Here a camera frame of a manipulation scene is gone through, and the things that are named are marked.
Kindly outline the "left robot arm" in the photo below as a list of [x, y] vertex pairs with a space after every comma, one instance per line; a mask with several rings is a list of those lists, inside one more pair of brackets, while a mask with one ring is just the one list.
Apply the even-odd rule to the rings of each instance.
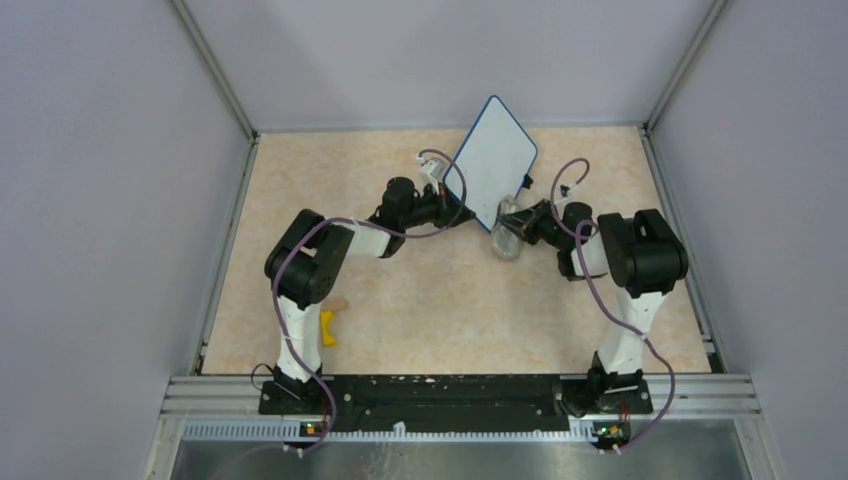
[[464, 197], [453, 196], [443, 183], [417, 189], [406, 177], [387, 182], [380, 204], [364, 221], [301, 210], [264, 265], [281, 341], [273, 378], [263, 385], [269, 399], [261, 412], [285, 404], [302, 414], [334, 406], [320, 376], [321, 313], [349, 257], [388, 259], [416, 227], [432, 225], [442, 232], [475, 217]]

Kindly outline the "blue-framed small whiteboard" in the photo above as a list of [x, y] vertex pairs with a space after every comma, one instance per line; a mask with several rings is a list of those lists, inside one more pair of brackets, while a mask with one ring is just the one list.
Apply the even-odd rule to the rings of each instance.
[[497, 221], [498, 206], [524, 188], [538, 147], [500, 97], [490, 96], [453, 157], [443, 183], [489, 232]]

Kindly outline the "grey oval whiteboard eraser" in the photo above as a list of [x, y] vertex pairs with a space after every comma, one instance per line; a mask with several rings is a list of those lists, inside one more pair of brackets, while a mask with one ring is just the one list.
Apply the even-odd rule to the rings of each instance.
[[513, 196], [501, 199], [497, 208], [496, 223], [490, 233], [490, 246], [496, 256], [504, 261], [516, 260], [523, 249], [523, 241], [510, 231], [500, 220], [501, 216], [515, 213], [520, 209], [520, 203]]

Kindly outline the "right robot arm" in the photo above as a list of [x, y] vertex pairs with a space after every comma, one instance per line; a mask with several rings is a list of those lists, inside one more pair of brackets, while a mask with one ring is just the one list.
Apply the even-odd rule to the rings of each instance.
[[583, 202], [557, 208], [541, 200], [523, 207], [515, 198], [504, 197], [491, 230], [493, 250], [514, 259], [523, 246], [540, 242], [556, 249], [558, 271], [567, 280], [587, 282], [592, 294], [598, 292], [595, 280], [602, 277], [610, 277], [616, 286], [617, 307], [600, 307], [613, 325], [595, 350], [585, 379], [559, 390], [558, 407], [575, 417], [652, 412], [644, 354], [651, 353], [665, 368], [671, 366], [649, 332], [660, 307], [687, 275], [682, 242], [656, 209], [639, 210], [631, 218], [619, 213], [594, 216]]

